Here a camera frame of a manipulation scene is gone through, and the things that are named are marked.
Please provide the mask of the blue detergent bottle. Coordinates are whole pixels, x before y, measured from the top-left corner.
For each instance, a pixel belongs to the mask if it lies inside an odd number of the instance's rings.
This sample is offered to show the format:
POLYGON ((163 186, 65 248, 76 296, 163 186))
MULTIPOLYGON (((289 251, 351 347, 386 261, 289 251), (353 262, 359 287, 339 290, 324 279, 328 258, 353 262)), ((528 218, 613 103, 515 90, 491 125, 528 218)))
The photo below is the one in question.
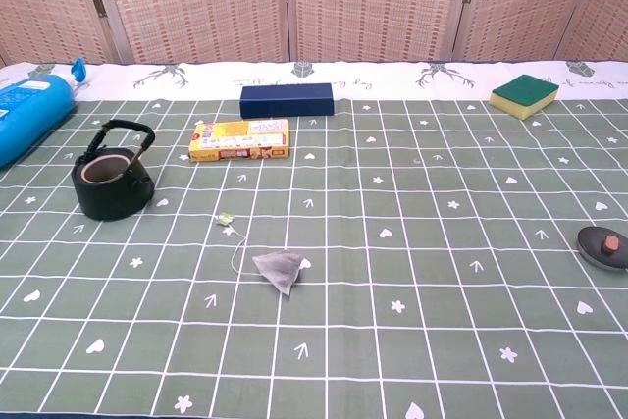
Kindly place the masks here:
POLYGON ((68 75, 39 74, 0 90, 0 169, 27 153, 74 109, 75 90, 86 79, 77 58, 68 75))

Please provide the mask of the black round disc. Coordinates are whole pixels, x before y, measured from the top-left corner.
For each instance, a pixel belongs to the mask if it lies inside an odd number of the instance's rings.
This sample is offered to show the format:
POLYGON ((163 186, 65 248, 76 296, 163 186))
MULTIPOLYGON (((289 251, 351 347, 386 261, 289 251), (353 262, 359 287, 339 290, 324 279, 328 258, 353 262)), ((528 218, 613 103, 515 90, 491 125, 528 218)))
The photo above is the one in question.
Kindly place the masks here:
POLYGON ((577 234, 580 255, 588 262, 612 271, 628 270, 628 237, 614 230, 589 226, 577 234))

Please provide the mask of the green yellow sponge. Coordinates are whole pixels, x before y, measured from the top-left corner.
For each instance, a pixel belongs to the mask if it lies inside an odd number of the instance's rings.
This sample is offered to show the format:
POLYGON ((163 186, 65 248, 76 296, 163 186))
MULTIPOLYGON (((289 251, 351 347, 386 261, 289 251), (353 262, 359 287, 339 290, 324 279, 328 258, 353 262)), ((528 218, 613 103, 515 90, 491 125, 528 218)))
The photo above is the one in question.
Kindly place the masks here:
POLYGON ((521 75, 494 89, 489 103, 524 121, 553 102, 558 90, 559 86, 553 82, 521 75))

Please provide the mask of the yellow snack box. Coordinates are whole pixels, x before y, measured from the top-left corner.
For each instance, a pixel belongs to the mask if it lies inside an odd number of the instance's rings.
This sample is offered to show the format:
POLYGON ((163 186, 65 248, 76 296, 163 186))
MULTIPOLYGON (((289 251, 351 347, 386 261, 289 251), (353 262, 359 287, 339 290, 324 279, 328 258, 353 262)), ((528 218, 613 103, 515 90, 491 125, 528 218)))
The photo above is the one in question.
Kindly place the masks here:
POLYGON ((201 123, 188 147, 192 162, 277 159, 289 156, 287 119, 201 123))

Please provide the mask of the navy blue rectangular box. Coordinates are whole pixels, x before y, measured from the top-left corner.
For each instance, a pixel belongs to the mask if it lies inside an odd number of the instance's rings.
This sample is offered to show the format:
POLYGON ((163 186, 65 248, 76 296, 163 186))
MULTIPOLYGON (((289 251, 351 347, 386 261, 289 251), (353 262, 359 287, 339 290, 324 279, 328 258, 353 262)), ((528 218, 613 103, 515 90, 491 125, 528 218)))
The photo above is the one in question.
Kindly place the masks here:
POLYGON ((335 101, 329 83, 244 86, 239 99, 243 119, 333 116, 335 101))

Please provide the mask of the black cast iron teapot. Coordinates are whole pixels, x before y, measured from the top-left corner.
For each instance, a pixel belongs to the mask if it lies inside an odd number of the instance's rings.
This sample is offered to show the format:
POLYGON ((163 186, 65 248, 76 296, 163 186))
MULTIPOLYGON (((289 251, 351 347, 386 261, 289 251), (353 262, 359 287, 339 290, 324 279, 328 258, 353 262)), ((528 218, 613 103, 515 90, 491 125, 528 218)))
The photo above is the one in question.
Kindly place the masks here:
POLYGON ((96 221, 117 221, 140 211, 152 198, 155 184, 140 162, 141 154, 154 142, 147 125, 112 119, 104 124, 71 172, 78 204, 83 214, 96 221), (137 151, 107 147, 103 141, 115 128, 145 134, 137 151))

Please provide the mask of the green checked tablecloth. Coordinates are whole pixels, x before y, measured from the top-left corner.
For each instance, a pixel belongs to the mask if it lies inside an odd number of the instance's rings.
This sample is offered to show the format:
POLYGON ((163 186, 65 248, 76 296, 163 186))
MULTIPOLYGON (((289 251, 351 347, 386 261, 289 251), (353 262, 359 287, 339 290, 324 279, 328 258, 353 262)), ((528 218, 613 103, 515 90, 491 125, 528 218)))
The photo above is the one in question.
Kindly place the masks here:
POLYGON ((628 62, 92 66, 71 117, 0 170, 0 419, 628 419, 628 62), (489 103, 559 86, 521 121, 489 103), (289 156, 192 162, 242 88, 329 83, 289 156), (112 119, 155 184, 96 221, 71 172, 112 119), (310 260, 283 295, 235 265, 310 260))

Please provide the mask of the grey pyramid tea bag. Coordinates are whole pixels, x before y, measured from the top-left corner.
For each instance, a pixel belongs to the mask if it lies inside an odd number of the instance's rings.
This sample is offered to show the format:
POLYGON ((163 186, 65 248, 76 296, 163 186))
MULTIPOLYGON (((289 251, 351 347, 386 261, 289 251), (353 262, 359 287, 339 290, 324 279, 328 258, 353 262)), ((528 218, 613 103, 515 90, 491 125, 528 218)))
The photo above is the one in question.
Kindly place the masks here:
POLYGON ((216 217, 216 223, 223 228, 227 236, 237 235, 239 243, 236 245, 230 258, 232 270, 239 276, 259 276, 266 279, 279 293, 289 296, 291 288, 303 269, 311 267, 309 259, 302 254, 291 250, 280 250, 253 257, 256 272, 246 272, 236 266, 235 259, 239 250, 246 243, 247 237, 233 227, 235 217, 226 212, 221 212, 216 217))

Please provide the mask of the woven bamboo folding screen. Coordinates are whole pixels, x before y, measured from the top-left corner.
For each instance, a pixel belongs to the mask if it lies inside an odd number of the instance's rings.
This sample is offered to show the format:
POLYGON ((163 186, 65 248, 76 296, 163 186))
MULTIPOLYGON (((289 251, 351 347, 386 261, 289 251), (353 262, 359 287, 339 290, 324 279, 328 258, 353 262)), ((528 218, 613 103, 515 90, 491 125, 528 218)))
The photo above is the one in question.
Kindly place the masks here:
POLYGON ((0 0, 0 65, 628 61, 628 0, 0 0))

